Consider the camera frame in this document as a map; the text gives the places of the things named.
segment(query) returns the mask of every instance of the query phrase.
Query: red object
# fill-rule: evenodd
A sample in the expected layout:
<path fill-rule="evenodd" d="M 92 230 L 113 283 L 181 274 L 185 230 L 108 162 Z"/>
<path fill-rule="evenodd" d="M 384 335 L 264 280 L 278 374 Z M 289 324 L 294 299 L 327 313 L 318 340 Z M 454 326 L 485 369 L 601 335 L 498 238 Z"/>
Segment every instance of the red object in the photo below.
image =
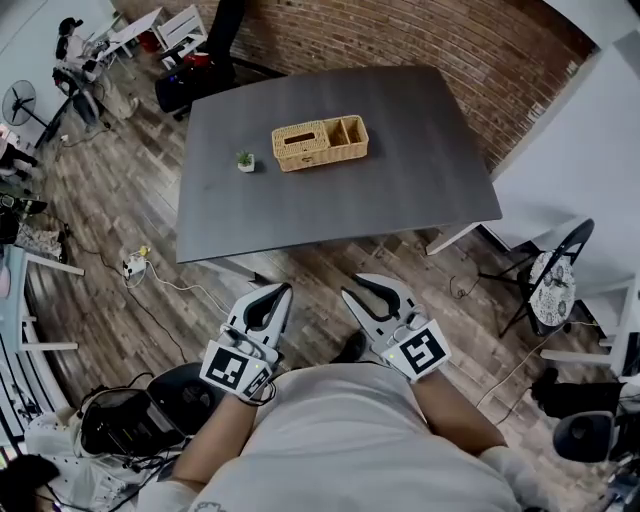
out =
<path fill-rule="evenodd" d="M 189 62 L 194 68 L 204 68 L 210 64 L 208 53 L 191 53 L 184 57 L 185 62 Z"/>
<path fill-rule="evenodd" d="M 160 48 L 160 42 L 153 32 L 143 32 L 138 36 L 138 41 L 147 53 L 155 53 Z"/>

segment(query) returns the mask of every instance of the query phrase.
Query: power strip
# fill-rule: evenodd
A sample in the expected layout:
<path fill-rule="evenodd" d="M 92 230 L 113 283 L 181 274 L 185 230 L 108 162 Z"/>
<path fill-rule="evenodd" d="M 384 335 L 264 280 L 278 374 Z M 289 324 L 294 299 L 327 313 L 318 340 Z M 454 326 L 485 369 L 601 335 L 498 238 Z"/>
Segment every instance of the power strip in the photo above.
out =
<path fill-rule="evenodd" d="M 144 272 L 147 268 L 147 260 L 140 254 L 132 254 L 129 256 L 128 262 L 122 262 L 122 275 L 125 279 L 129 279 L 131 276 Z"/>

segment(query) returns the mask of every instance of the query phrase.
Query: small potted plant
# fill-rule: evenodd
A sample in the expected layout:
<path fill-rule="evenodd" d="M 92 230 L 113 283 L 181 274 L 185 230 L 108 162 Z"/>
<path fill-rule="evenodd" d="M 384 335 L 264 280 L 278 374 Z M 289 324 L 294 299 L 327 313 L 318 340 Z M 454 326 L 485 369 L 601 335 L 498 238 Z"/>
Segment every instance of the small potted plant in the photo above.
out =
<path fill-rule="evenodd" d="M 238 169 L 242 172 L 253 172 L 256 166 L 255 158 L 251 153 L 242 151 L 238 153 Z"/>

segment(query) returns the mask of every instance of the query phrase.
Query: wooden floor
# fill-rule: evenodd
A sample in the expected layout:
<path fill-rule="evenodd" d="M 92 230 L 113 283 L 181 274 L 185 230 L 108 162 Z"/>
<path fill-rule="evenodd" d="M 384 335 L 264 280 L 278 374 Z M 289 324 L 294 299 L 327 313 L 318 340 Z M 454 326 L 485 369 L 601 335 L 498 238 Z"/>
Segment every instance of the wooden floor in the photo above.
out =
<path fill-rule="evenodd" d="M 47 178 L 40 191 L 51 202 L 49 211 L 71 225 L 75 235 L 69 243 L 71 261 L 86 269 L 86 276 L 34 266 L 29 271 L 30 295 L 46 340 L 79 344 L 76 352 L 51 356 L 76 404 L 99 384 L 127 384 L 140 372 L 158 374 L 182 362 L 171 338 L 134 298 L 171 333 L 189 361 L 202 356 L 225 319 L 199 290 L 178 292 L 150 276 L 126 290 L 116 269 L 142 244 L 152 248 L 149 259 L 161 278 L 179 286 L 201 284 L 227 309 L 252 289 L 232 275 L 175 263 L 187 121 L 176 123 L 160 111 L 152 86 L 160 68 L 144 56 L 127 65 L 135 81 L 118 66 L 113 72 L 123 88 L 142 100 L 136 115 L 127 122 L 113 121 L 111 131 L 71 148 L 61 148 L 54 141 L 42 155 Z M 84 133 L 75 113 L 65 117 L 60 133 L 68 133 L 70 143 L 95 134 Z M 34 222 L 56 226 L 42 216 Z M 457 299 L 450 293 L 450 287 L 453 294 L 469 289 L 479 268 L 494 273 L 506 268 L 509 258 L 477 232 L 427 257 L 424 246 L 433 236 L 407 232 L 269 251 L 237 261 L 273 281 L 293 285 L 293 310 L 282 346 L 291 367 L 326 363 L 356 329 L 339 296 L 341 286 L 353 286 L 349 275 L 375 272 L 404 280 L 452 345 L 453 357 L 445 373 L 476 403 L 541 340 L 525 322 L 503 340 L 497 339 L 499 328 L 517 308 L 515 290 L 482 281 L 468 297 Z M 114 268 L 106 268 L 100 256 L 85 252 L 80 244 L 100 252 Z M 591 328 L 577 325 L 569 336 L 555 335 L 547 347 L 597 350 L 596 338 Z M 537 355 L 531 357 L 481 410 L 494 422 L 501 419 L 543 368 Z M 604 378 L 603 372 L 590 367 L 561 368 L 561 379 L 568 382 Z M 539 412 L 527 393 L 500 429 L 558 495 L 563 510 L 585 510 L 604 488 L 607 466 L 586 466 L 556 456 L 551 447 L 555 423 Z"/>

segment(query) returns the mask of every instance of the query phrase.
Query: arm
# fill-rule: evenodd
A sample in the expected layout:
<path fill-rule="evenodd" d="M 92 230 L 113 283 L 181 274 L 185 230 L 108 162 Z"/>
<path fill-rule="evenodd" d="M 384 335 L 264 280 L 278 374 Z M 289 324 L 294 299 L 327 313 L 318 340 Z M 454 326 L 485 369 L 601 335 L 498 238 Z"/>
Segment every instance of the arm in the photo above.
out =
<path fill-rule="evenodd" d="M 257 407 L 226 395 L 178 458 L 171 480 L 200 492 L 218 469 L 240 455 L 253 428 L 256 411 Z"/>
<path fill-rule="evenodd" d="M 461 450 L 479 456 L 494 446 L 506 446 L 504 437 L 439 371 L 411 386 L 431 431 Z"/>

